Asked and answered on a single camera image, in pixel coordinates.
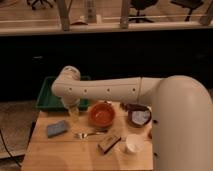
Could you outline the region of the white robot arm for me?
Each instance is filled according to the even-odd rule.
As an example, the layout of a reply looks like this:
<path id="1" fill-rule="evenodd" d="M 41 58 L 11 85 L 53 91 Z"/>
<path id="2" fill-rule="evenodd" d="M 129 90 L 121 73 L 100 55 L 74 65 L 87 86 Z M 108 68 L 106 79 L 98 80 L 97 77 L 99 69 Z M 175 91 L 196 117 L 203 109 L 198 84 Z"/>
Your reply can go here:
<path id="1" fill-rule="evenodd" d="M 152 109 L 153 171 L 213 171 L 213 100 L 198 80 L 184 75 L 83 81 L 64 67 L 52 92 L 69 108 L 81 99 Z"/>

